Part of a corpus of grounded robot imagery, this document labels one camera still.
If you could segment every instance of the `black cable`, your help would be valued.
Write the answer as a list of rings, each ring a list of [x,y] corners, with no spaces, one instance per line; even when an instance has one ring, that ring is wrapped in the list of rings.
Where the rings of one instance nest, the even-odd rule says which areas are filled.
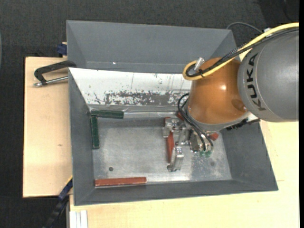
[[[293,31],[296,31],[296,30],[298,30],[298,29],[299,29],[299,28],[279,31],[279,32],[274,33],[273,35],[271,35],[271,36],[269,36],[269,37],[264,38],[264,39],[261,40],[261,41],[258,41],[258,42],[254,43],[254,44],[252,44],[252,45],[250,45],[250,46],[248,46],[248,47],[245,47],[245,48],[243,48],[243,49],[241,49],[241,50],[239,50],[239,51],[238,51],[237,48],[236,48],[236,49],[232,50],[231,52],[229,52],[228,54],[226,54],[224,57],[222,57],[219,61],[217,61],[217,62],[216,62],[215,64],[213,64],[212,66],[210,66],[210,67],[208,67],[208,68],[206,68],[206,69],[204,69],[204,70],[199,69],[199,72],[200,72],[201,75],[203,75],[204,73],[206,73],[206,72],[208,72],[208,71],[210,71],[210,70],[213,70],[214,68],[216,68],[216,67],[219,66],[220,64],[222,64],[222,63],[228,61],[229,59],[234,58],[234,57],[238,56],[239,54],[241,54],[241,53],[243,53],[243,52],[245,52],[245,51],[247,51],[247,50],[249,50],[249,49],[251,49],[251,48],[256,47],[257,45],[260,45],[261,43],[265,43],[265,42],[268,41],[268,40],[271,40],[271,39],[274,39],[274,38],[276,38],[276,37],[282,36],[282,35],[284,35],[284,34],[287,34],[287,33],[293,32]]]
[[[244,22],[234,22],[234,23],[231,23],[229,24],[226,29],[229,29],[231,26],[234,26],[234,25],[245,25],[245,26],[248,26],[254,30],[256,30],[257,32],[259,32],[260,34],[263,33],[263,31],[261,31],[260,29],[258,29],[257,27],[253,26],[253,25],[250,25],[250,24],[247,24],[247,23],[244,23]]]
[[[210,67],[208,67],[208,68],[206,68],[204,70],[199,69],[198,72],[196,72],[194,74],[189,74],[189,71],[194,67],[194,64],[193,64],[189,68],[187,68],[186,75],[188,77],[195,77],[195,76],[198,76],[199,74],[203,75],[204,73],[206,73],[206,72],[208,72],[208,71],[216,68],[217,66],[219,66],[220,64],[228,61],[229,59],[231,59],[233,57],[236,57],[236,56],[240,55],[241,53],[243,53],[243,52],[245,52],[245,51],[247,51],[247,50],[249,50],[251,48],[254,48],[254,47],[256,47],[257,45],[259,45],[261,43],[264,43],[264,42],[266,42],[266,41],[268,41],[270,39],[274,39],[274,38],[276,38],[278,36],[282,36],[282,35],[284,35],[286,33],[290,33],[290,32],[296,31],[298,29],[299,28],[285,29],[285,30],[278,31],[278,32],[274,33],[273,35],[268,36],[268,37],[262,39],[261,41],[258,41],[258,42],[254,43],[254,44],[252,44],[252,45],[250,45],[248,47],[245,47],[245,48],[243,48],[241,50],[239,50],[239,49],[242,48],[243,46],[239,46],[239,47],[231,50],[230,52],[228,52],[225,56],[223,56],[220,60],[218,60],[216,63],[214,63]]]
[[[206,150],[206,143],[202,137],[202,135],[205,136],[205,138],[209,141],[210,145],[213,147],[213,142],[212,140],[200,129],[200,127],[195,123],[193,122],[188,116],[187,114],[183,111],[183,107],[185,106],[186,102],[188,99],[185,100],[185,102],[181,105],[181,100],[186,97],[187,95],[189,95],[189,93],[186,93],[184,95],[182,95],[179,100],[178,100],[178,103],[177,103],[177,107],[178,107],[178,110],[181,114],[181,116],[184,118],[184,120],[195,130],[195,132],[198,134],[202,144],[203,144],[203,150],[205,151]]]

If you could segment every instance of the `metal clamp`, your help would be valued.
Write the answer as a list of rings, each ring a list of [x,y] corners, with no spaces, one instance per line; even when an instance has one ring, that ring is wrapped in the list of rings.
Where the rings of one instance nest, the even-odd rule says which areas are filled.
[[[76,67],[76,64],[73,63],[72,61],[64,61],[64,62],[55,63],[55,64],[51,64],[51,65],[40,67],[40,68],[36,69],[34,76],[40,82],[35,83],[33,85],[34,86],[45,86],[45,85],[48,85],[51,83],[55,83],[58,81],[68,79],[68,76],[65,76],[65,77],[55,78],[55,79],[51,79],[51,80],[46,80],[42,75],[42,74],[49,73],[49,72],[52,72],[55,70],[59,70],[59,69],[65,68],[65,67]]]

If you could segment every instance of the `black carpet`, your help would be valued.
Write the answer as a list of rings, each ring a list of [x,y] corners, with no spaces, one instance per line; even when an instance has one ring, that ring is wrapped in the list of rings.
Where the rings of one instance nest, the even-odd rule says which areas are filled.
[[[0,227],[39,228],[54,198],[22,199],[23,57],[58,57],[66,19],[225,28],[242,21],[259,29],[299,20],[299,0],[0,0]],[[238,45],[256,36],[234,26]],[[65,227],[65,218],[58,227]]]

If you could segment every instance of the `gray tray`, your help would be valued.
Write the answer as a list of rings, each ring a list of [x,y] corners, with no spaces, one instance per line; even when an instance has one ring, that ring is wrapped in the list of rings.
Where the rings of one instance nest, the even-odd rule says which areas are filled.
[[[69,22],[68,28],[69,60],[79,67],[98,70],[180,73],[185,63],[204,56],[203,52],[208,51],[209,57],[221,56],[235,47],[231,31],[227,30],[98,22]],[[158,33],[162,36],[149,36]],[[191,40],[185,39],[189,35],[192,35]],[[137,42],[145,43],[136,46],[130,42],[134,37]],[[184,49],[179,49],[178,43],[183,43]],[[124,47],[117,44],[128,45],[127,54]],[[90,52],[88,48],[99,53]],[[100,100],[89,103],[88,88],[69,71],[75,205],[277,190],[259,124],[221,131],[209,158],[185,148],[181,171],[168,172],[162,124],[165,116],[174,114],[176,106],[144,105],[138,108],[102,104]],[[92,93],[98,94],[97,91],[98,88],[92,88]],[[92,149],[92,109],[125,110],[124,119],[98,119],[100,148],[97,150]],[[147,184],[110,188],[94,186],[95,179],[134,176],[146,176]]]

